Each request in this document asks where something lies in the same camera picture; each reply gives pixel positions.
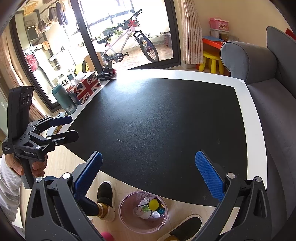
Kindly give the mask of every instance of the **green bottle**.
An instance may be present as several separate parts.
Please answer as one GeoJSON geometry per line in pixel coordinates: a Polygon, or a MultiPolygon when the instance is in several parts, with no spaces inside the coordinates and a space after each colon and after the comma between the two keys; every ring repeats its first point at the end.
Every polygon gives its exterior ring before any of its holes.
{"type": "Polygon", "coordinates": [[[74,111],[76,111],[77,106],[62,84],[58,84],[56,87],[54,87],[52,89],[52,94],[68,115],[73,114],[74,111]]]}

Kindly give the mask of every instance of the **potted plant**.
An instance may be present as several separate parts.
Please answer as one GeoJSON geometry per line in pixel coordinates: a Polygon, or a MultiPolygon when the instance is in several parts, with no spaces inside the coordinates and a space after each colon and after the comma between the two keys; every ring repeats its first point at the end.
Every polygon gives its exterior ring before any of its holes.
{"type": "Polygon", "coordinates": [[[114,30],[114,34],[117,36],[117,38],[119,38],[119,36],[123,33],[122,30],[116,29],[114,30]]]}
{"type": "Polygon", "coordinates": [[[114,28],[114,26],[113,26],[113,27],[108,27],[108,28],[106,28],[106,29],[103,31],[104,36],[107,37],[108,35],[113,34],[113,33],[114,33],[113,28],[114,28]]]}

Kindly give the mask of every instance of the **union jack pattern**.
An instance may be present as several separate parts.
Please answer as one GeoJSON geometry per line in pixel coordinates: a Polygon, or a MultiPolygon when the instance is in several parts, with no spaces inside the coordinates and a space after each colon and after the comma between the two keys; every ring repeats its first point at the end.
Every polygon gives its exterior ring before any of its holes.
{"type": "Polygon", "coordinates": [[[77,96],[77,99],[81,101],[81,104],[85,103],[89,97],[101,87],[101,84],[95,74],[88,76],[80,83],[75,85],[70,92],[77,96]]]}

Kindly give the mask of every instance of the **bicycle handlebar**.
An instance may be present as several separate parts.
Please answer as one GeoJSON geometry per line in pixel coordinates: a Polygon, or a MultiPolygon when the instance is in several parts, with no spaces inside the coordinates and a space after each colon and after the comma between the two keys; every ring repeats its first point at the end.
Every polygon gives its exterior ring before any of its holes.
{"type": "Polygon", "coordinates": [[[134,14],[133,14],[133,16],[136,16],[136,15],[138,15],[138,13],[140,13],[142,11],[142,9],[140,9],[139,11],[137,11],[137,12],[135,12],[134,14]]]}
{"type": "Polygon", "coordinates": [[[130,18],[130,19],[128,19],[128,20],[125,20],[123,23],[121,23],[121,24],[119,24],[119,25],[117,25],[115,28],[113,28],[113,30],[116,30],[117,28],[119,28],[120,26],[122,26],[122,25],[125,25],[125,24],[127,24],[127,23],[129,23],[129,21],[130,20],[132,20],[132,18],[133,17],[137,17],[140,13],[142,13],[141,12],[142,11],[142,9],[140,9],[139,11],[137,11],[137,12],[135,12],[133,15],[132,15],[132,17],[130,18]]]}

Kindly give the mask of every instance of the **tissue box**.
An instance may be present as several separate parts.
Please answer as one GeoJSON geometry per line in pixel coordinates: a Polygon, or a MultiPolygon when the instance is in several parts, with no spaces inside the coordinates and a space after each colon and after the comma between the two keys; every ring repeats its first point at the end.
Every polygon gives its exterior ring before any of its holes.
{"type": "Polygon", "coordinates": [[[83,80],[75,86],[67,89],[71,99],[75,104],[82,105],[93,95],[101,84],[94,72],[86,73],[83,80]]]}

